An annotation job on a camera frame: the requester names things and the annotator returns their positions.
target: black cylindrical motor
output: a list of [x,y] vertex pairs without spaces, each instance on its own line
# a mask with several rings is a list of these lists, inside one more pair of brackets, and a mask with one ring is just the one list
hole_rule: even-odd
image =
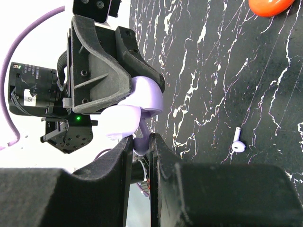
[[31,115],[52,114],[54,103],[60,97],[57,71],[13,62],[9,71],[10,111],[17,115],[27,115],[12,102],[13,92],[18,103]]

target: red-orange plastic object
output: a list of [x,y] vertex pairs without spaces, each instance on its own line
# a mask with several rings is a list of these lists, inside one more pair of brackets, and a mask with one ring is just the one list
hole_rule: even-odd
[[272,17],[286,10],[294,0],[249,0],[251,11],[261,17]]

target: dark table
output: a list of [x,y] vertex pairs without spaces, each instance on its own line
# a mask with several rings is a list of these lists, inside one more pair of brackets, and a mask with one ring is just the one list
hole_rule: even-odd
[[132,0],[140,52],[166,81],[151,130],[193,162],[277,165],[303,201],[302,15],[302,0],[272,18],[248,0]]

